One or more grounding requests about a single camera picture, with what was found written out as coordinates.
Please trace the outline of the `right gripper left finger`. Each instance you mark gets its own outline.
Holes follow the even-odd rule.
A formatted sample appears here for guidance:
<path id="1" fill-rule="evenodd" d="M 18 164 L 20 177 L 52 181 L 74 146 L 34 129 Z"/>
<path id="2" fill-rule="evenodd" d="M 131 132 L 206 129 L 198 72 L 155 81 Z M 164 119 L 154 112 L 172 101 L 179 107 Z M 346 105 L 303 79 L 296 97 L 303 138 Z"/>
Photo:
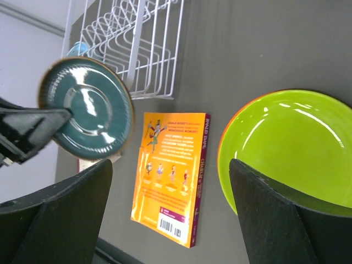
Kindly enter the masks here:
<path id="1" fill-rule="evenodd" d="M 105 159 L 1 203 L 1 263 L 91 263 L 112 175 Z"/>

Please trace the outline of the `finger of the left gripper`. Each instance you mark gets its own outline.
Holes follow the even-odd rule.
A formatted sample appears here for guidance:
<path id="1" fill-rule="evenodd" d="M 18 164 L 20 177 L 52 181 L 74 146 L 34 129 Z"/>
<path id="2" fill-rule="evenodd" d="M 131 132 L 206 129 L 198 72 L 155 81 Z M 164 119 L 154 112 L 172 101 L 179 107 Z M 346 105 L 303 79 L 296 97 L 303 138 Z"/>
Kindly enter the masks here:
<path id="1" fill-rule="evenodd" d="M 1 99 L 1 165 L 36 156 L 71 118 L 65 108 L 25 108 Z"/>

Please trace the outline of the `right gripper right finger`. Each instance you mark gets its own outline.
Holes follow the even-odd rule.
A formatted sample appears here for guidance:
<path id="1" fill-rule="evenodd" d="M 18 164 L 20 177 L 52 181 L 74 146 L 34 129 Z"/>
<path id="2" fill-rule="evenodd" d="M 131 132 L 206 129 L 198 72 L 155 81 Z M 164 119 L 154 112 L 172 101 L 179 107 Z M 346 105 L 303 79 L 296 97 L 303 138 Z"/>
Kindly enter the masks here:
<path id="1" fill-rule="evenodd" d="M 229 163 L 250 263 L 351 263 L 351 209 Z"/>

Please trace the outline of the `orange plastic plate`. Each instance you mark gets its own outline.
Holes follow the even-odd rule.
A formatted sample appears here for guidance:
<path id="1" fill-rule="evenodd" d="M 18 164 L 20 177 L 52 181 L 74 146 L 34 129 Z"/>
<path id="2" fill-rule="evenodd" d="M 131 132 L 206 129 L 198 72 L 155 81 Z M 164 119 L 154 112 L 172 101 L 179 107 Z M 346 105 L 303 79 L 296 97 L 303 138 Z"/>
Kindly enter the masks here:
<path id="1" fill-rule="evenodd" d="M 248 103 L 246 103 L 245 105 L 243 105 L 241 107 L 241 109 L 239 109 L 231 118 L 231 120 L 227 123 L 227 125 L 225 126 L 224 130 L 223 130 L 223 133 L 222 133 L 222 136 L 221 136 L 221 139 L 219 141 L 219 144 L 218 144 L 218 149 L 217 149 L 217 173 L 218 173 L 218 177 L 220 178 L 220 175 L 221 175 L 221 169 L 220 169 L 220 152 L 221 152 L 221 147 L 222 147 L 222 142 L 223 142 L 223 139 L 225 137 L 225 134 L 229 128 L 229 126 L 232 124 L 233 120 L 236 118 L 236 116 L 241 112 L 243 111 L 247 106 L 249 106 L 250 104 L 256 102 L 256 101 L 259 101 L 262 97 L 265 97 L 267 95 L 270 95 L 272 93 L 275 93 L 277 91 L 272 91 L 272 92 L 269 92 L 269 93 L 266 93 L 266 94 L 263 94 L 251 101 L 249 101 Z"/>

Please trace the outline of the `dark green ceramic plate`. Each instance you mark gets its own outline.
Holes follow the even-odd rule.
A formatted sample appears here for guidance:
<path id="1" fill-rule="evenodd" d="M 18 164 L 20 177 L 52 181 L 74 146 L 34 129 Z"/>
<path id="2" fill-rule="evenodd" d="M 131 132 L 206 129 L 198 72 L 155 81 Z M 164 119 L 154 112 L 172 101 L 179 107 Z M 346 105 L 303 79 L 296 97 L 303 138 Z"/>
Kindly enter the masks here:
<path id="1" fill-rule="evenodd" d="M 40 109 L 70 112 L 53 139 L 77 158 L 111 157 L 126 146 L 134 130 L 134 105 L 125 84 L 92 58 L 66 57 L 52 64 L 42 77 L 37 101 Z"/>

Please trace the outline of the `lime green plastic plate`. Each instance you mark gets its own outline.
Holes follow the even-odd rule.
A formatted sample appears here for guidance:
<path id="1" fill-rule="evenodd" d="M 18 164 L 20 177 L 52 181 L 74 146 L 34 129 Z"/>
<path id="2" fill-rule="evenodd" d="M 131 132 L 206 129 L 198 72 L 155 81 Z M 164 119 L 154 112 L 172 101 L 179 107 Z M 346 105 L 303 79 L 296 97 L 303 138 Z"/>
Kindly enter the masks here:
<path id="1" fill-rule="evenodd" d="M 220 152 L 219 181 L 235 209 L 232 159 L 303 193 L 350 207 L 351 107 L 319 92 L 281 90 L 241 111 Z"/>

